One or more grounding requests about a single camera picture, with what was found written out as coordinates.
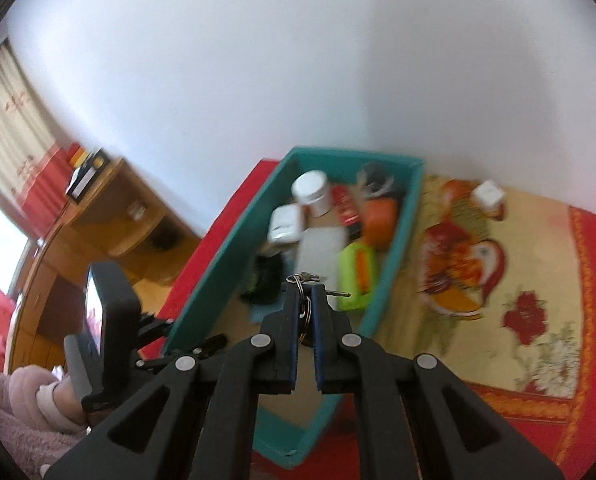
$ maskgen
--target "phone screen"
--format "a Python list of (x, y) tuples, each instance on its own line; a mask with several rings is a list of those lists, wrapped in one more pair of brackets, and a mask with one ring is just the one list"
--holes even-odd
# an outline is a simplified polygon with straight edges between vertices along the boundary
[(85, 293), (85, 316), (89, 333), (96, 345), (98, 354), (100, 354), (100, 338), (102, 336), (102, 303), (98, 297), (96, 284), (90, 276), (87, 281), (87, 290)]

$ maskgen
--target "white jar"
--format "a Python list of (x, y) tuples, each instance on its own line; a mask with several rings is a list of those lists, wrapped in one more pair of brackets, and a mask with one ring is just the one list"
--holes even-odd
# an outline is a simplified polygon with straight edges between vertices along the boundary
[(312, 216), (323, 216), (332, 207), (329, 183), (324, 171), (308, 171), (292, 184), (292, 195), (296, 202), (309, 206)]

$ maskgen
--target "white wall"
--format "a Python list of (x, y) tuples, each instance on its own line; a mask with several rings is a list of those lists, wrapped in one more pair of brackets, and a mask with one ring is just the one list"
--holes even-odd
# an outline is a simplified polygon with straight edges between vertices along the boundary
[(18, 0), (8, 32), (59, 123), (200, 230), (295, 144), (596, 212), (592, 0)]

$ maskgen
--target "orange container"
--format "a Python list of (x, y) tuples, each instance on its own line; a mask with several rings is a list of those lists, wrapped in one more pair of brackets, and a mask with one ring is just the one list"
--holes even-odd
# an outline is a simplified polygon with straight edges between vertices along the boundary
[(393, 198), (375, 198), (364, 204), (363, 240), (386, 251), (398, 223), (398, 203)]

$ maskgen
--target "orange border trim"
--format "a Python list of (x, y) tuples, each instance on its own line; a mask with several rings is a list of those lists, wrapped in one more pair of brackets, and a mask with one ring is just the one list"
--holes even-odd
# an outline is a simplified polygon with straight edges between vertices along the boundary
[(571, 415), (571, 400), (508, 392), (469, 383), (469, 387), (499, 414), (521, 420), (565, 423)]
[(574, 241), (580, 261), (580, 277), (582, 280), (583, 300), (583, 343), (580, 351), (580, 376), (578, 387), (573, 399), (571, 416), (567, 427), (562, 435), (555, 452), (555, 463), (560, 465), (567, 457), (569, 447), (574, 441), (578, 430), (578, 421), (582, 416), (583, 406), (589, 393), (589, 376), (591, 374), (591, 361), (594, 345), (594, 294), (593, 294), (593, 273), (589, 264), (589, 256), (582, 232), (581, 211), (575, 207), (569, 207), (569, 217), (573, 227)]

